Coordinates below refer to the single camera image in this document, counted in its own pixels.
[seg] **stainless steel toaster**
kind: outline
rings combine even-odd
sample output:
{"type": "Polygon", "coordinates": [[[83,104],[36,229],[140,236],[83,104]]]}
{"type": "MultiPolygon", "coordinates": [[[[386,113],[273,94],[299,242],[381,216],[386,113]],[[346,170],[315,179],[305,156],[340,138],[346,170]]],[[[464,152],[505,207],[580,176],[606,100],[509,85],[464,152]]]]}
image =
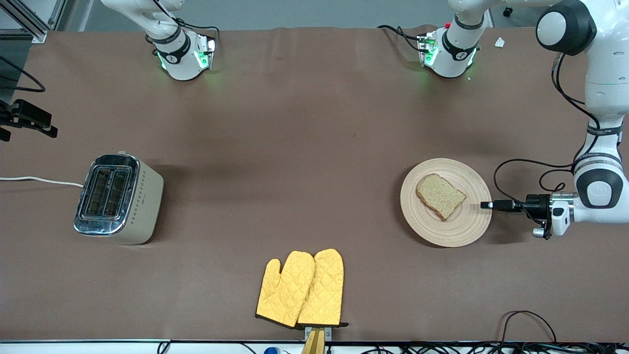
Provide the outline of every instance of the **stainless steel toaster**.
{"type": "Polygon", "coordinates": [[[150,239],[157,221],[164,179],[123,151],[97,158],[90,168],[74,217],[74,229],[85,236],[119,244],[150,239]]]}

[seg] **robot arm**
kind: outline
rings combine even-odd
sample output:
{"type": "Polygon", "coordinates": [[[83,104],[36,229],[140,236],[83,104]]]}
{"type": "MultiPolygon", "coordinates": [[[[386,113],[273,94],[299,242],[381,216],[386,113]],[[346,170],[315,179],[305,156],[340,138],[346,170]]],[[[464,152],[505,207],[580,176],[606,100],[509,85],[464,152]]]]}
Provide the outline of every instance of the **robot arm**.
{"type": "Polygon", "coordinates": [[[185,0],[101,0],[140,26],[157,48],[162,67],[176,80],[190,80],[211,67],[215,41],[183,29],[170,12],[185,0]]]}
{"type": "Polygon", "coordinates": [[[550,6],[558,0],[448,0],[455,16],[448,27],[421,37],[420,62],[444,77],[457,77],[472,64],[479,39],[487,28],[485,12],[492,6],[550,6]]]}
{"type": "Polygon", "coordinates": [[[588,58],[585,105],[591,114],[583,148],[574,160],[575,192],[528,195],[523,205],[495,201],[494,210],[525,211],[545,220],[536,237],[561,236],[573,222],[629,223],[629,183],[618,145],[629,113],[629,2],[563,0],[537,25],[546,49],[588,58]]]}

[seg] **slice of bread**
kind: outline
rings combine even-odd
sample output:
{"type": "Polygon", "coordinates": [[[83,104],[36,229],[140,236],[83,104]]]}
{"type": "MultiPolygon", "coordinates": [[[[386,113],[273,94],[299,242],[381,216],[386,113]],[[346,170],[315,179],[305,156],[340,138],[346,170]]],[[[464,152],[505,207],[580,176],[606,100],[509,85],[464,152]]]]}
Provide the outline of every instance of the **slice of bread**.
{"type": "Polygon", "coordinates": [[[417,195],[443,221],[447,221],[467,197],[465,193],[454,188],[445,178],[435,173],[421,179],[417,185],[417,195]]]}

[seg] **oven mitt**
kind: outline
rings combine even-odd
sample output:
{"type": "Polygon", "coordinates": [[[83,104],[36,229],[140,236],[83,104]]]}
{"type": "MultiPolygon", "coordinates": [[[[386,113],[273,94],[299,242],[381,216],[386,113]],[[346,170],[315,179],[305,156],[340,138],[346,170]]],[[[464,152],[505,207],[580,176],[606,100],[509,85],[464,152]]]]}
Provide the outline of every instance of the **oven mitt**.
{"type": "Polygon", "coordinates": [[[315,260],[306,252],[293,251],[280,261],[270,260],[262,278],[255,317],[295,327],[315,274],[315,260]]]}
{"type": "Polygon", "coordinates": [[[315,255],[314,262],[314,279],[297,322],[303,326],[342,326],[343,258],[337,250],[326,249],[315,255]]]}

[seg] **round plate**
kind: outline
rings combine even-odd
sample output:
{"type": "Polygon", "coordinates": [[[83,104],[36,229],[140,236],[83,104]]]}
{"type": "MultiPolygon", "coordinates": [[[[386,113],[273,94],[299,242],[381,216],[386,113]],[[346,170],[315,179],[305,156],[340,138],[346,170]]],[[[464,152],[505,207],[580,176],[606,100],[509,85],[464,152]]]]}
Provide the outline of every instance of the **round plate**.
{"type": "Polygon", "coordinates": [[[450,159],[432,159],[415,166],[404,179],[400,202],[408,224],[426,241],[443,247],[460,247],[479,239],[491,220],[491,201],[485,181],[468,165],[450,159]],[[417,185],[427,174],[436,173],[467,195],[448,221],[428,208],[417,195],[417,185]]]}

